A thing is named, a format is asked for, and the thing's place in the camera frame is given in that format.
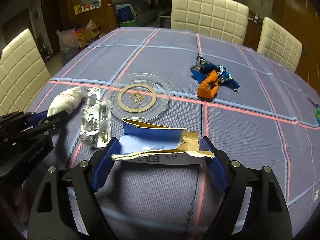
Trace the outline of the clear round plastic lid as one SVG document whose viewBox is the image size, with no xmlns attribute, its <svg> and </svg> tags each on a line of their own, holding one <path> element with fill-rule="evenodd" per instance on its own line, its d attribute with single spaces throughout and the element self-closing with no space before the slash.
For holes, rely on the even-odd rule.
<svg viewBox="0 0 320 240">
<path fill-rule="evenodd" d="M 166 111 L 170 90 L 158 76 L 133 73 L 113 81 L 105 96 L 107 107 L 116 118 L 151 121 Z"/>
</svg>

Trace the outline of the blue snack wrapper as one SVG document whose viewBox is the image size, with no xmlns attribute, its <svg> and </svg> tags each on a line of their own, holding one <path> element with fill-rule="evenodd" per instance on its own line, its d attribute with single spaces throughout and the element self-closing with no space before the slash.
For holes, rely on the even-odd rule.
<svg viewBox="0 0 320 240">
<path fill-rule="evenodd" d="M 196 64 L 190 68 L 193 78 L 200 84 L 212 71 L 218 76 L 218 83 L 232 88 L 234 91 L 240 88 L 240 85 L 233 79 L 231 73 L 223 65 L 212 64 L 203 57 L 196 58 Z"/>
</svg>

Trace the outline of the beaded green tissue box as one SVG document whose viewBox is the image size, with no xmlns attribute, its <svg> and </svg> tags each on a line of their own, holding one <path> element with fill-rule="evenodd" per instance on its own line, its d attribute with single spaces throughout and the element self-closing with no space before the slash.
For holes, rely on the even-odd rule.
<svg viewBox="0 0 320 240">
<path fill-rule="evenodd" d="M 315 117 L 317 119 L 317 123 L 320 126 L 320 105 L 316 106 L 316 109 L 314 111 Z"/>
</svg>

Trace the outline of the grey plastic trash bag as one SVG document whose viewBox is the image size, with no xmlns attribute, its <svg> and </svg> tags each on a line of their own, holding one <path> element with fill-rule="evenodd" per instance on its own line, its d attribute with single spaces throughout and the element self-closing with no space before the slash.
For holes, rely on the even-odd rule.
<svg viewBox="0 0 320 240">
<path fill-rule="evenodd" d="M 61 63 L 64 66 L 78 54 L 79 42 L 74 29 L 57 30 L 56 34 L 59 39 Z"/>
</svg>

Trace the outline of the grey sofa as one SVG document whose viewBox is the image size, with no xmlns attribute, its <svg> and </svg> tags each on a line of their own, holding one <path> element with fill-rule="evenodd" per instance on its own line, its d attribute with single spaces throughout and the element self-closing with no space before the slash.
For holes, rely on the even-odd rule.
<svg viewBox="0 0 320 240">
<path fill-rule="evenodd" d="M 151 5 L 144 0 L 131 0 L 115 4 L 116 9 L 130 6 L 135 20 L 138 20 L 139 26 L 144 27 L 151 25 L 155 21 L 159 21 L 162 14 L 169 12 L 169 7 L 161 7 L 159 5 Z"/>
</svg>

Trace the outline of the cream chair far middle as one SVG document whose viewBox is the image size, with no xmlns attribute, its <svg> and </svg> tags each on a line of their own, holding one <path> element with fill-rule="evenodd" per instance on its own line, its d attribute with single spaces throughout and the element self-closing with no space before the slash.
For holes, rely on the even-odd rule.
<svg viewBox="0 0 320 240">
<path fill-rule="evenodd" d="M 233 0 L 172 0 L 170 27 L 242 45 L 248 15 L 248 6 Z"/>
</svg>

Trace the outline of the white tablecloth label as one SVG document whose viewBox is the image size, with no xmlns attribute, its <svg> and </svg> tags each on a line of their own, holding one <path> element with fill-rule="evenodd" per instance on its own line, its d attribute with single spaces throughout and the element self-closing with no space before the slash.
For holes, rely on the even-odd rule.
<svg viewBox="0 0 320 240">
<path fill-rule="evenodd" d="M 313 202 L 316 202 L 319 198 L 319 189 L 317 189 L 313 194 Z"/>
</svg>

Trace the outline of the torn blue white carton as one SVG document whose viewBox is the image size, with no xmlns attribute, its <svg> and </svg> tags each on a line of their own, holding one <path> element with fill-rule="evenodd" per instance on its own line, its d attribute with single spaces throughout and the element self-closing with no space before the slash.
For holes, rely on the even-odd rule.
<svg viewBox="0 0 320 240">
<path fill-rule="evenodd" d="M 170 128 L 123 119 L 124 134 L 114 161 L 156 165 L 193 165 L 215 158 L 212 150 L 201 150 L 199 135 L 186 128 Z"/>
</svg>

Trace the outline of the white tissue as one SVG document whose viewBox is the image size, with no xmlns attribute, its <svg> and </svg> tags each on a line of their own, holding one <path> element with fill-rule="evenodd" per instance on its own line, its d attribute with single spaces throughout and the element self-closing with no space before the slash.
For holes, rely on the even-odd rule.
<svg viewBox="0 0 320 240">
<path fill-rule="evenodd" d="M 66 111 L 71 115 L 80 105 L 84 93 L 81 86 L 69 88 L 57 95 L 50 104 L 47 112 L 47 117 L 57 114 L 61 111 Z"/>
</svg>

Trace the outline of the colourful shopping bag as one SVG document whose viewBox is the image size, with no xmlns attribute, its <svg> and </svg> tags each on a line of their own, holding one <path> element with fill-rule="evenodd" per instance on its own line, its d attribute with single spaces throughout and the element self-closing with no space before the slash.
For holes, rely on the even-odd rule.
<svg viewBox="0 0 320 240">
<path fill-rule="evenodd" d="M 139 26 L 139 19 L 134 19 L 130 21 L 120 22 L 119 25 L 121 27 L 138 27 Z"/>
</svg>

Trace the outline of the cream chair far right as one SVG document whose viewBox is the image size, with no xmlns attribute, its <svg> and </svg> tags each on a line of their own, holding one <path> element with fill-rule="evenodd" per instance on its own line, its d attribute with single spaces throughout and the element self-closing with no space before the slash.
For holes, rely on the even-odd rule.
<svg viewBox="0 0 320 240">
<path fill-rule="evenodd" d="M 257 53 L 278 62 L 295 73 L 303 45 L 290 32 L 269 17 L 264 17 Z"/>
</svg>

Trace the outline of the cream chair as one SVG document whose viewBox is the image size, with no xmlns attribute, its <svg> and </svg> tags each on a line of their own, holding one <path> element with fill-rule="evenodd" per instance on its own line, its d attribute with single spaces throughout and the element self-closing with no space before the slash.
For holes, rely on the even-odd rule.
<svg viewBox="0 0 320 240">
<path fill-rule="evenodd" d="M 248 15 L 248 6 L 233 0 L 172 0 L 170 27 L 242 45 Z"/>
<path fill-rule="evenodd" d="M 278 62 L 295 73 L 303 45 L 290 32 L 269 17 L 264 17 L 257 53 Z"/>
<path fill-rule="evenodd" d="M 51 75 L 27 28 L 1 53 L 1 115 L 25 111 L 50 79 Z"/>
</svg>

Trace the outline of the cardboard boxes pile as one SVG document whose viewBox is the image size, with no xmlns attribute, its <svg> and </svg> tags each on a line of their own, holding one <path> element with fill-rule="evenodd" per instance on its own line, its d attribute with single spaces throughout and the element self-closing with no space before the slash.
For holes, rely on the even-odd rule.
<svg viewBox="0 0 320 240">
<path fill-rule="evenodd" d="M 90 20 L 85 28 L 76 30 L 77 40 L 80 48 L 85 48 L 91 44 L 100 35 L 100 25 Z"/>
</svg>

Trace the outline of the silver pill blister pack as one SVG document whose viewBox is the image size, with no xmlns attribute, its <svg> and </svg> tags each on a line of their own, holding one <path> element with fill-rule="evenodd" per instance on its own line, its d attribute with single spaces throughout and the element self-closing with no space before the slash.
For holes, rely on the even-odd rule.
<svg viewBox="0 0 320 240">
<path fill-rule="evenodd" d="M 101 99 L 101 89 L 88 89 L 82 115 L 81 141 L 93 148 L 104 148 L 111 139 L 111 113 Z"/>
</svg>

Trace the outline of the wooden door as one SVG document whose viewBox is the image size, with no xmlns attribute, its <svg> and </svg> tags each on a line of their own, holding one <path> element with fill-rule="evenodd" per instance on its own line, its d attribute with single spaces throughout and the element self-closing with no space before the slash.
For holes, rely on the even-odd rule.
<svg viewBox="0 0 320 240">
<path fill-rule="evenodd" d="M 296 70 L 319 90 L 319 14 L 311 0 L 273 0 L 273 19 L 303 45 Z"/>
</svg>

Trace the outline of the purple plaid tablecloth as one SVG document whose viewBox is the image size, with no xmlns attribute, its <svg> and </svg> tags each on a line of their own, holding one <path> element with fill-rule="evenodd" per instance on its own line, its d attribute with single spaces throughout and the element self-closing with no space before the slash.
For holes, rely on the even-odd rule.
<svg viewBox="0 0 320 240">
<path fill-rule="evenodd" d="M 190 68 L 200 56 L 223 65 L 240 85 L 219 83 L 213 99 L 197 96 Z M 48 109 L 72 86 L 106 89 L 133 73 L 150 73 L 170 90 L 168 107 L 154 124 L 184 127 L 244 166 L 274 171 L 286 198 L 292 233 L 314 213 L 319 198 L 319 94 L 301 77 L 253 50 L 186 31 L 117 29 L 65 65 L 32 101 Z M 199 239 L 212 222 L 223 192 L 205 166 L 117 162 L 97 200 L 119 239 Z"/>
</svg>

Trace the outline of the cream chair on left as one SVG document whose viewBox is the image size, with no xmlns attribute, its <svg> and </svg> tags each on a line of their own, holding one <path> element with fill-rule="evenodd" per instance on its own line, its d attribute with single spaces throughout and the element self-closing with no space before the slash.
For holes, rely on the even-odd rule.
<svg viewBox="0 0 320 240">
<path fill-rule="evenodd" d="M 1 53 L 1 115 L 25 111 L 50 79 L 51 75 L 27 28 Z"/>
</svg>

